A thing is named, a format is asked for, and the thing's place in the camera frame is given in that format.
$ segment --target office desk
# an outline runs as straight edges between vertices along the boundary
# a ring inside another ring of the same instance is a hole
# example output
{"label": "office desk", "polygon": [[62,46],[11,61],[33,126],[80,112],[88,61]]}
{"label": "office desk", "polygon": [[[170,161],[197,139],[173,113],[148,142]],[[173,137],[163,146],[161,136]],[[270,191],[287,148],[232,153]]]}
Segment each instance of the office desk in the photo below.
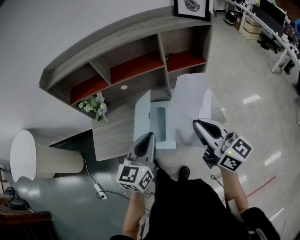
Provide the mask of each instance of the office desk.
{"label": "office desk", "polygon": [[[226,119],[221,107],[211,91],[211,118],[225,123]],[[108,106],[110,111],[108,122],[93,122],[93,138],[95,154],[97,161],[116,158],[127,155],[129,147],[133,143],[135,104],[144,94],[133,96],[126,103],[116,103],[119,106]],[[165,92],[162,89],[151,90],[151,100],[168,100],[165,98]]]}
{"label": "office desk", "polygon": [[[278,68],[278,66],[281,64],[281,62],[285,59],[285,57],[288,55],[289,56],[289,60],[293,59],[293,61],[295,62],[295,64],[298,64],[298,66],[300,66],[300,60],[297,59],[296,54],[294,53],[293,50],[290,49],[290,44],[288,43],[287,39],[284,39],[283,37],[278,36],[267,24],[265,24],[260,18],[258,18],[257,16],[255,16],[251,11],[249,6],[245,7],[239,3],[236,3],[234,1],[231,0],[225,0],[228,4],[233,4],[238,6],[239,8],[241,8],[244,12],[243,12],[243,17],[242,17],[242,21],[240,23],[240,29],[239,29],[239,33],[242,33],[243,31],[243,27],[245,24],[245,20],[246,20],[246,16],[247,14],[250,15],[255,21],[257,21],[264,29],[266,29],[270,34],[272,34],[277,41],[284,47],[284,51],[281,54],[279,60],[276,62],[276,64],[274,65],[274,67],[271,69],[271,72],[275,72],[275,70]],[[286,67],[287,63],[289,62],[289,60],[282,66],[282,69]]]}

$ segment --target glossy floor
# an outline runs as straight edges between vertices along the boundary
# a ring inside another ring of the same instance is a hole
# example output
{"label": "glossy floor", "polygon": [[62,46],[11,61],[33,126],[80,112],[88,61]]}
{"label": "glossy floor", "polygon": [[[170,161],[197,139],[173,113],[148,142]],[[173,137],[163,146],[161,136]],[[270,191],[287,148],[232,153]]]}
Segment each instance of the glossy floor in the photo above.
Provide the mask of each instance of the glossy floor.
{"label": "glossy floor", "polygon": [[[246,40],[224,23],[223,17],[219,14],[215,18],[213,29],[207,68],[211,88],[224,110],[227,129],[243,135],[254,146],[239,171],[250,195],[250,207],[261,208],[280,234],[285,222],[283,239],[292,240],[300,230],[300,135],[296,125],[300,107],[292,87],[299,69],[294,68],[291,75],[279,69],[271,73],[279,54],[262,49],[255,40]],[[123,194],[115,182],[119,161],[96,162],[92,144],[89,137],[68,148],[86,154],[90,173],[103,188]],[[210,174],[219,170],[209,170],[202,160],[203,152],[185,147],[157,154],[171,176],[176,178],[179,167],[187,165],[192,179],[202,178],[223,198],[222,188],[210,179]],[[128,201],[115,195],[107,202],[98,200],[86,170],[54,179],[23,179],[13,186],[32,208],[52,213],[61,239],[109,239],[121,233]],[[147,208],[151,201],[153,198],[147,199]]]}
{"label": "glossy floor", "polygon": [[[271,73],[279,54],[246,40],[234,27],[216,18],[207,73],[211,88],[224,110],[227,129],[246,137],[254,152],[239,171],[250,207],[261,208],[282,233],[292,240],[300,231],[300,135],[296,125],[300,106],[292,86],[299,67],[290,75],[279,69]],[[202,178],[223,198],[223,190],[199,159],[203,150],[182,148],[176,153],[160,152],[169,174],[180,165],[191,169],[191,178]]]}

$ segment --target red shelf panel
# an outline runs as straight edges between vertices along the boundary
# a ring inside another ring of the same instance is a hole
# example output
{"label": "red shelf panel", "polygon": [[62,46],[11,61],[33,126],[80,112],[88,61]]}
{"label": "red shelf panel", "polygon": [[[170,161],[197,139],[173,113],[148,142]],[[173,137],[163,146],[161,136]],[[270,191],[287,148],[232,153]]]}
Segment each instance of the red shelf panel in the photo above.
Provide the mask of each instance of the red shelf panel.
{"label": "red shelf panel", "polygon": [[71,105],[108,86],[109,85],[107,82],[100,75],[91,77],[90,79],[72,88]]}
{"label": "red shelf panel", "polygon": [[167,59],[166,63],[168,72],[172,72],[181,68],[203,64],[205,60],[193,51],[184,51],[175,53]]}
{"label": "red shelf panel", "polygon": [[162,67],[164,64],[159,52],[150,52],[138,58],[121,63],[111,68],[112,84],[127,78],[139,75],[143,72]]}

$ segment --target framed artwork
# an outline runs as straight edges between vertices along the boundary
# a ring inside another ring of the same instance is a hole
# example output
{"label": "framed artwork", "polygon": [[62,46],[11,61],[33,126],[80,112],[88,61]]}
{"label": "framed artwork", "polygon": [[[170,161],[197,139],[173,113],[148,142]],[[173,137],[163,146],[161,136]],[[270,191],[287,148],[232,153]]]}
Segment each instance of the framed artwork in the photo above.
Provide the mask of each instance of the framed artwork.
{"label": "framed artwork", "polygon": [[174,0],[175,16],[210,21],[210,0]]}

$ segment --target flower bouquet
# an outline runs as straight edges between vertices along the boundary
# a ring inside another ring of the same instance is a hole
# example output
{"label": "flower bouquet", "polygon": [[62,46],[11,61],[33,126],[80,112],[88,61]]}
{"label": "flower bouquet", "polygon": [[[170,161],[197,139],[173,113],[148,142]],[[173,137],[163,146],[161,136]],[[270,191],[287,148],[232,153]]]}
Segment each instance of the flower bouquet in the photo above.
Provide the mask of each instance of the flower bouquet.
{"label": "flower bouquet", "polygon": [[78,106],[82,111],[86,111],[87,113],[89,113],[90,111],[95,112],[96,122],[102,119],[108,121],[105,116],[105,113],[107,112],[107,106],[104,103],[104,100],[105,98],[102,96],[102,92],[98,92],[90,96],[88,99],[80,102]]}

